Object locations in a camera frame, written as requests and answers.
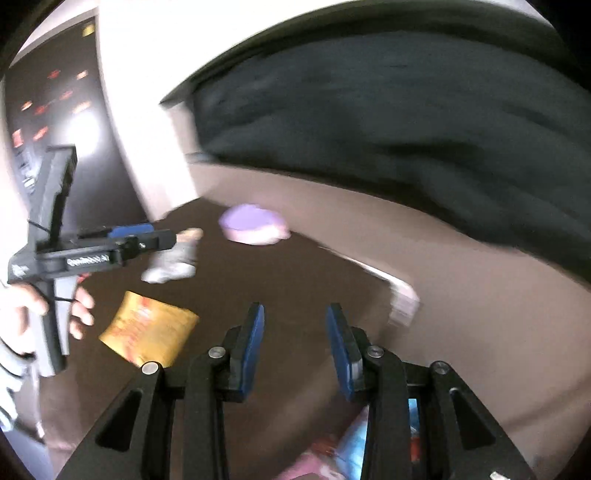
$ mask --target gray sleeve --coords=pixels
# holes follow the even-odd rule
[[[17,419],[13,393],[21,389],[32,359],[21,357],[0,340],[0,427],[12,430]]]

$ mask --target dark blanket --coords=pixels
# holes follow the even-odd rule
[[[193,356],[220,344],[230,327],[242,324],[251,302],[265,306],[265,336],[253,392],[245,404],[225,407],[233,479],[272,478],[314,440],[341,434],[358,412],[360,406],[348,404],[337,390],[324,315],[331,302],[339,301],[350,323],[365,328],[376,341],[387,328],[389,285],[301,235],[265,247],[231,242],[217,224],[224,210],[200,199],[157,224],[177,232],[203,228],[194,278],[163,285],[142,282],[149,264],[146,255],[85,281],[96,300],[96,326],[87,330],[83,341],[72,340],[65,372],[41,380],[46,442],[57,468],[138,373],[98,340],[126,290],[199,315],[200,322],[173,366],[177,369],[186,369]],[[173,479],[180,478],[178,427],[173,435]]]
[[[557,34],[480,2],[361,10],[276,28],[198,73],[185,101],[203,150],[405,203],[591,280],[591,96]]]

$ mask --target snack bag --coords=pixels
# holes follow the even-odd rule
[[[138,367],[149,361],[170,367],[198,321],[189,310],[127,291],[99,339]]]

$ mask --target pink package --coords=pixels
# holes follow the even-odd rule
[[[287,470],[283,470],[279,476],[275,477],[275,480],[294,480],[308,473],[314,473],[321,479],[345,480],[345,477],[335,470],[334,466],[309,450],[302,453],[295,463]]]
[[[279,213],[247,203],[226,210],[219,223],[228,239],[242,244],[272,245],[291,235]]]

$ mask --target black handle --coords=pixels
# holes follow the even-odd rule
[[[53,377],[66,369],[66,356],[70,353],[70,308],[76,286],[75,276],[35,283],[49,304],[49,311],[43,316],[29,311],[37,367],[42,377]]]

